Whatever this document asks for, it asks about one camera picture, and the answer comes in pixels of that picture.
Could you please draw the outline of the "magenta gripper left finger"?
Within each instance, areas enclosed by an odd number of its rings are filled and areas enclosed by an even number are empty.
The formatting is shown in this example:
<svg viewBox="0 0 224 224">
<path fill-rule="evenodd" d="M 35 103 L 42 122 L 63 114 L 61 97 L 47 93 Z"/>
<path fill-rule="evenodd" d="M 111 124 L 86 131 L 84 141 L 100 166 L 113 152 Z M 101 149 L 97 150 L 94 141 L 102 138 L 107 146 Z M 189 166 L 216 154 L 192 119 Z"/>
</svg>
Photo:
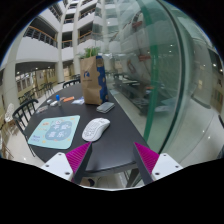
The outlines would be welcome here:
<svg viewBox="0 0 224 224">
<path fill-rule="evenodd" d="M 68 153 L 59 152 L 42 169 L 65 180 L 80 184 L 92 153 L 92 143 L 85 143 Z"/>
</svg>

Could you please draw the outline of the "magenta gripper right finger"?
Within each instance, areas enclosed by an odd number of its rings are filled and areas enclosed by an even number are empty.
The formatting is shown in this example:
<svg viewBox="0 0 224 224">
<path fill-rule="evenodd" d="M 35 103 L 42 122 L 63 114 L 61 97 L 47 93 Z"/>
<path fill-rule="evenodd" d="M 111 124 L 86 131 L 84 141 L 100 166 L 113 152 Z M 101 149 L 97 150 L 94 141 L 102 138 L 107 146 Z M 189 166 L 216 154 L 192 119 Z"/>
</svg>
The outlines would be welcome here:
<svg viewBox="0 0 224 224">
<path fill-rule="evenodd" d="M 145 185 L 182 169 L 167 153 L 158 154 L 137 142 L 134 143 L 133 153 Z"/>
</svg>

